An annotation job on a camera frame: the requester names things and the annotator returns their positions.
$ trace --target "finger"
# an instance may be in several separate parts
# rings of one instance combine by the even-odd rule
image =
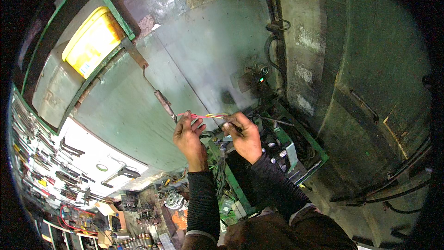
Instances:
[[[191,111],[190,110],[185,111],[181,120],[182,120],[182,130],[183,131],[191,130]]]
[[[202,132],[207,128],[206,124],[201,125],[199,128],[197,128],[196,130],[196,134],[197,136],[200,136],[202,134]]]
[[[183,118],[185,115],[182,115],[180,119],[177,121],[176,128],[174,129],[174,135],[177,135],[182,132],[183,129]]]
[[[222,130],[227,133],[225,136],[227,136],[228,134],[231,135],[232,138],[237,138],[240,137],[240,133],[236,130],[235,125],[229,123],[229,122],[225,122],[225,124],[222,127]]]
[[[224,118],[226,121],[233,123],[237,127],[242,129],[247,128],[247,126],[253,124],[242,112],[236,112],[230,116]]]
[[[192,129],[193,131],[195,131],[195,130],[197,129],[197,127],[199,127],[200,124],[202,124],[202,122],[203,122],[203,119],[202,119],[202,118],[197,119],[197,120],[191,125],[191,129]]]

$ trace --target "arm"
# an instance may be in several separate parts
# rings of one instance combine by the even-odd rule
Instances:
[[[266,154],[262,153],[261,138],[258,126],[244,114],[237,112],[225,117],[227,121],[223,130],[225,135],[230,134],[236,151],[248,162],[251,169],[261,179],[261,183],[271,193],[276,208],[285,220],[301,209],[307,203],[305,194],[272,164]]]
[[[182,249],[216,249],[219,239],[219,205],[213,176],[208,170],[207,152],[199,136],[206,128],[202,119],[191,124],[186,111],[176,125],[173,142],[188,161],[190,203],[188,227]]]

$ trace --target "green machine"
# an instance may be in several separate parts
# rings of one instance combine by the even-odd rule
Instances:
[[[247,116],[258,125],[262,150],[268,153],[270,162],[295,185],[301,185],[329,159],[310,132],[278,101]],[[247,170],[248,162],[234,150],[231,137],[223,133],[208,136],[208,163],[217,184],[222,222],[232,225],[272,205]]]

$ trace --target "green metal frame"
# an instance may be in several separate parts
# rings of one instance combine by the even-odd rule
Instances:
[[[250,216],[250,215],[256,213],[256,208],[254,208],[248,202],[247,197],[245,196],[244,192],[242,191],[242,188],[239,186],[239,183],[237,182],[236,178],[234,177],[233,172],[231,172],[231,169],[228,166],[228,164],[225,165],[225,175],[226,175],[227,181],[233,187],[233,190],[236,193],[236,196],[238,197],[239,202],[241,202],[242,207],[244,208],[245,212],[247,213],[247,216]]]
[[[282,117],[285,117],[287,119],[289,119],[289,121],[294,125],[294,128],[296,128],[296,130],[302,134],[302,136],[308,141],[308,143],[310,143],[310,145],[314,148],[315,151],[317,151],[319,153],[319,156],[321,158],[321,162],[315,166],[314,168],[310,169],[307,172],[307,175],[305,175],[302,179],[300,179],[299,181],[297,181],[295,184],[299,185],[300,183],[304,182],[305,180],[307,180],[311,175],[314,174],[314,172],[316,172],[322,165],[324,165],[327,160],[329,159],[328,154],[325,152],[325,150],[319,145],[319,143],[313,138],[313,136],[311,136],[310,132],[308,132],[305,127],[303,125],[301,125],[296,118],[294,118],[290,112],[287,111],[287,109],[285,109],[278,101],[273,101],[272,104],[270,106],[274,106],[275,108],[277,108],[279,110],[279,114],[281,114]]]
[[[328,154],[325,152],[325,150],[319,145],[319,143],[311,136],[310,132],[308,132],[303,125],[301,125],[278,101],[272,101],[269,105],[267,105],[264,110],[267,110],[271,107],[275,107],[278,109],[278,113],[281,115],[280,118],[274,118],[274,119],[281,119],[283,117],[287,118],[296,128],[296,130],[310,143],[310,145],[319,153],[320,156],[320,162],[317,162],[311,169],[308,170],[307,174],[298,180],[295,185],[299,185],[305,180],[307,180],[311,175],[313,175],[316,170],[319,169],[322,165],[324,165],[327,160],[329,159]],[[263,112],[262,116],[266,116],[271,118],[271,116],[267,112]],[[265,121],[265,120],[257,120],[255,123],[258,123],[259,125],[265,124],[266,126],[270,127],[272,126],[271,121]],[[284,131],[282,128],[277,127],[274,129],[276,135],[282,142],[292,141],[291,137],[288,136],[286,131]],[[217,146],[209,141],[209,153],[214,158],[217,158],[219,156],[219,149]],[[288,170],[290,172],[294,167],[295,164],[292,164],[291,168]],[[236,193],[236,196],[238,197],[240,203],[242,204],[242,207],[244,208],[245,212],[247,213],[247,216],[250,216],[252,214],[255,214],[259,210],[262,210],[263,208],[261,206],[252,206],[250,202],[247,199],[247,196],[243,192],[242,188],[240,187],[238,181],[236,180],[236,177],[233,175],[233,172],[231,171],[230,167],[228,165],[225,165],[225,175],[227,178],[227,181],[231,185],[231,187],[234,190],[234,193]]]
[[[62,121],[60,122],[60,126],[57,129],[57,131],[54,131],[54,129],[52,127],[50,127],[44,120],[42,120],[34,111],[32,108],[30,108],[29,104],[26,103],[26,101],[23,99],[23,93],[25,92],[25,86],[26,86],[26,80],[28,78],[31,66],[32,66],[32,62],[34,61],[34,58],[36,56],[37,50],[39,48],[40,43],[43,41],[45,33],[47,32],[47,29],[50,27],[51,23],[53,22],[54,18],[56,17],[57,13],[60,11],[60,9],[62,8],[62,6],[66,3],[67,0],[63,0],[60,5],[57,7],[57,9],[54,11],[54,13],[52,14],[51,18],[48,20],[45,28],[42,31],[42,34],[40,35],[40,38],[36,44],[36,47],[34,48],[34,51],[31,55],[29,64],[28,64],[28,68],[26,69],[26,73],[25,73],[25,78],[23,80],[23,84],[22,84],[22,89],[21,92],[19,93],[21,95],[21,101],[23,103],[25,103],[25,106],[28,108],[28,110],[34,115],[36,116],[36,118],[39,120],[39,122],[49,131],[51,131],[51,133],[58,135],[62,129],[63,123],[65,122],[66,118],[68,117],[69,113],[71,112],[71,110],[73,109],[73,107],[75,106],[75,103],[77,102],[77,100],[80,98],[80,96],[82,95],[82,93],[85,91],[86,87],[91,83],[92,79],[94,79],[94,77],[99,73],[99,71],[101,69],[103,69],[103,67],[106,65],[107,62],[104,62],[105,60],[110,60],[112,57],[114,57],[114,55],[117,54],[117,52],[119,52],[119,50],[122,48],[121,46],[116,47],[116,49],[113,50],[113,52],[111,52],[107,58],[105,58],[105,60],[99,65],[97,66],[97,68],[90,74],[90,76],[88,77],[88,79],[85,80],[85,82],[83,83],[83,85],[81,86],[81,88],[79,89],[79,91],[76,93],[75,97],[73,98],[71,104],[69,105],[68,109],[66,110]],[[128,38],[130,40],[133,40],[136,35],[135,33],[132,31],[132,29],[130,28],[130,26],[127,24],[127,22],[123,19],[123,17],[119,14],[118,10],[115,8],[114,4],[112,3],[111,0],[103,0],[103,2],[106,4],[106,6],[110,9],[111,13],[113,14],[114,18],[116,19],[116,21],[119,23],[119,25],[122,27],[122,29],[125,31],[125,34],[128,36]]]

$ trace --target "yellow container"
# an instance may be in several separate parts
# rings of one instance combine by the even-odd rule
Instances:
[[[62,53],[85,79],[119,45],[125,33],[106,6],[92,12],[82,23]]]

